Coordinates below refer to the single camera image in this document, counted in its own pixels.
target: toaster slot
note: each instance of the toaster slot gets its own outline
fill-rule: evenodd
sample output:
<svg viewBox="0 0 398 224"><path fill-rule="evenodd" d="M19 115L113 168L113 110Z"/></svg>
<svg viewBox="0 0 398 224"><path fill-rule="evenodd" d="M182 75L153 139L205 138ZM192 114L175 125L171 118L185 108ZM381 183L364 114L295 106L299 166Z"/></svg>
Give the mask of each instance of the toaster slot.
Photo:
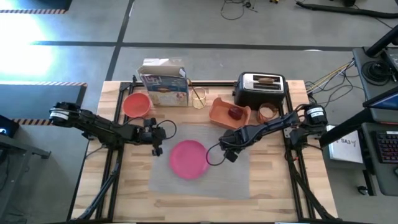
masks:
<svg viewBox="0 0 398 224"><path fill-rule="evenodd" d="M280 90L281 85L280 84L253 83L253 88L262 89L262 90Z"/></svg>
<svg viewBox="0 0 398 224"><path fill-rule="evenodd" d="M274 80L274 82L280 82L279 78L280 77L275 77L275 76L270 76L270 75L253 75L253 81L258 81L261 78L271 78Z"/></svg>

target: orange dish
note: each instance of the orange dish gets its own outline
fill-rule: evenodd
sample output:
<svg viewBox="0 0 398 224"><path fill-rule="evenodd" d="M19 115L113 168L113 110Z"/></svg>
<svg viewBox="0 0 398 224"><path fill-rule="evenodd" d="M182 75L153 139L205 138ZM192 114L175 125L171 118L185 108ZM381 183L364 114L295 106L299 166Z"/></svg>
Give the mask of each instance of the orange dish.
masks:
<svg viewBox="0 0 398 224"><path fill-rule="evenodd" d="M235 120L228 115L228 111L232 107L241 108L243 110L241 119ZM231 103L224 102L220 97L218 97L214 100L210 108L209 116L213 124L217 124L223 128L238 129L249 123L250 113L251 110L249 106L235 106Z"/></svg>

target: glass cup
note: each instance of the glass cup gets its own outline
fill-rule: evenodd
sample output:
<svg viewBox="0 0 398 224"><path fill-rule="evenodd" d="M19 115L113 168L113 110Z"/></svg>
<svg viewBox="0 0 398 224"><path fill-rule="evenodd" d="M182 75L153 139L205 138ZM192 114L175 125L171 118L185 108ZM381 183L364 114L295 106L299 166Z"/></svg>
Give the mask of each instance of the glass cup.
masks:
<svg viewBox="0 0 398 224"><path fill-rule="evenodd" d="M195 87L191 92L192 106L202 109L206 106L206 90L202 87Z"/></svg>

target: monitor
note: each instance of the monitor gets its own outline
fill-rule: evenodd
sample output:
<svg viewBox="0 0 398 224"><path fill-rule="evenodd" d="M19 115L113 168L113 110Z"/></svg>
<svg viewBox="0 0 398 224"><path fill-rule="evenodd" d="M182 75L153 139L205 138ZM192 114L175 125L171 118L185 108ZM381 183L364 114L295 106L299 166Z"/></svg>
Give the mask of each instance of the monitor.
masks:
<svg viewBox="0 0 398 224"><path fill-rule="evenodd" d="M398 87L365 101L363 106L365 108L398 110Z"/></svg>

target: gray mesh mat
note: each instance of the gray mesh mat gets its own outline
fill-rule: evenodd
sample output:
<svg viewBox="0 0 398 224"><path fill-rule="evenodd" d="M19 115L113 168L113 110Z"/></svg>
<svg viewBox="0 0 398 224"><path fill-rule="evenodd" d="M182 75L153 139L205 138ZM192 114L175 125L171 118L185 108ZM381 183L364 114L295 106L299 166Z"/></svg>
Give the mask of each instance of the gray mesh mat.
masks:
<svg viewBox="0 0 398 224"><path fill-rule="evenodd" d="M242 200L250 197L249 176L250 159L248 149L242 151L231 163L225 160L222 165L210 166L207 172L198 179L185 180L174 174L169 166L171 149L180 141L196 140L207 149L218 142L225 129L217 126L179 125L176 135L163 142L163 154L154 158L149 180L149 190L168 194L199 195L220 197L231 200ZM223 151L219 146L210 151L212 163L223 159Z"/></svg>

